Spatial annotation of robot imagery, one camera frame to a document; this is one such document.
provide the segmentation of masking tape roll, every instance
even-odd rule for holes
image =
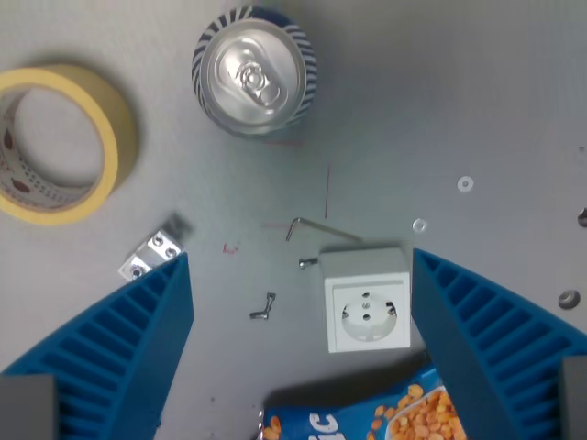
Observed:
[[[32,89],[56,92],[77,104],[102,145],[102,170],[85,187],[43,179],[21,155],[14,137],[15,114]],[[95,73],[54,65],[0,73],[0,209],[37,225],[65,225],[93,213],[130,174],[138,154],[137,129],[122,96]]]

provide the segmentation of allen key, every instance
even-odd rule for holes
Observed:
[[[307,220],[302,217],[297,217],[296,219],[294,219],[292,221],[292,225],[290,226],[290,230],[287,232],[287,238],[285,238],[285,241],[290,241],[290,239],[292,238],[292,234],[294,233],[295,227],[300,223],[302,225],[313,227],[314,229],[317,229],[318,231],[326,232],[326,233],[333,235],[333,236],[343,237],[343,238],[346,238],[347,240],[351,240],[351,241],[363,241],[363,239],[360,236],[353,236],[352,234],[342,232],[338,229],[335,229],[334,227],[321,225],[319,223],[313,222],[311,220]]]

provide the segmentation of pull tab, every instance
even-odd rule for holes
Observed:
[[[253,38],[232,42],[220,55],[216,68],[218,82],[226,91],[265,114],[279,110],[287,102],[287,88],[269,54]]]
[[[279,86],[253,60],[240,66],[237,80],[238,85],[253,101],[265,107],[272,106],[281,94]]]

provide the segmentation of gray surface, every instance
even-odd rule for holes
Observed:
[[[120,286],[126,254],[172,211],[195,227],[196,318],[158,440],[242,439],[270,390],[407,356],[329,355],[319,270],[297,261],[335,241],[305,230],[285,243],[286,228],[262,226],[323,219],[328,164],[331,226],[436,252],[587,330],[584,305],[557,306],[587,285],[586,2],[291,0],[320,62],[302,148],[234,139],[199,109],[193,49],[230,5],[0,0],[0,70],[98,66],[141,125],[134,174],[88,220],[1,215],[0,368]],[[271,319],[251,322],[266,292]]]
[[[57,440],[57,413],[52,376],[0,376],[1,438]]]
[[[563,440],[587,437],[587,357],[565,357],[559,378],[560,419]]]

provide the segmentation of power outlet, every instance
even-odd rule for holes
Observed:
[[[320,256],[328,351],[410,347],[410,273],[401,249]]]

